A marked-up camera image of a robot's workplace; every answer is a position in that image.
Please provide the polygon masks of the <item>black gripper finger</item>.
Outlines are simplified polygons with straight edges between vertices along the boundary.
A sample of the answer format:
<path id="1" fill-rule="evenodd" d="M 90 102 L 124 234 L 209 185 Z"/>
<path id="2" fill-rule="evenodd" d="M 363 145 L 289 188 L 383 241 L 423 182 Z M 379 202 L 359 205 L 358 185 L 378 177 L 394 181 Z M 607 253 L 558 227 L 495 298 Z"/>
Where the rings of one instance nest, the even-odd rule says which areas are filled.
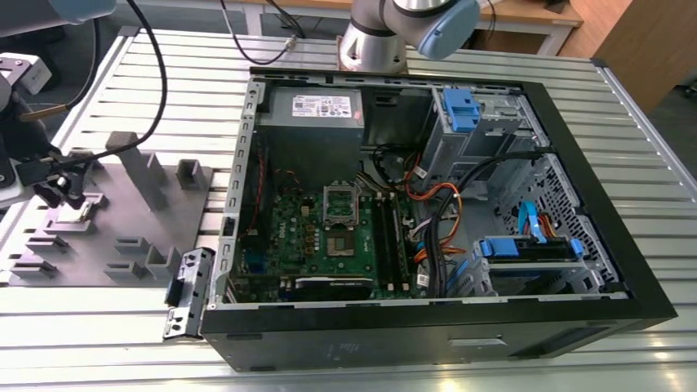
<path id="1" fill-rule="evenodd" d="M 42 199 L 49 208 L 56 208 L 62 203 L 62 191 L 54 181 L 32 185 L 34 194 Z"/>
<path id="2" fill-rule="evenodd" d="M 89 151 L 72 151 L 68 156 L 52 154 L 54 160 L 53 168 L 56 170 L 53 178 L 49 180 L 49 186 L 61 197 L 62 203 L 73 209 L 80 209 L 86 200 L 84 195 L 85 177 L 90 169 L 90 163 L 73 163 L 66 167 L 61 167 L 61 164 L 86 158 L 89 155 Z"/>

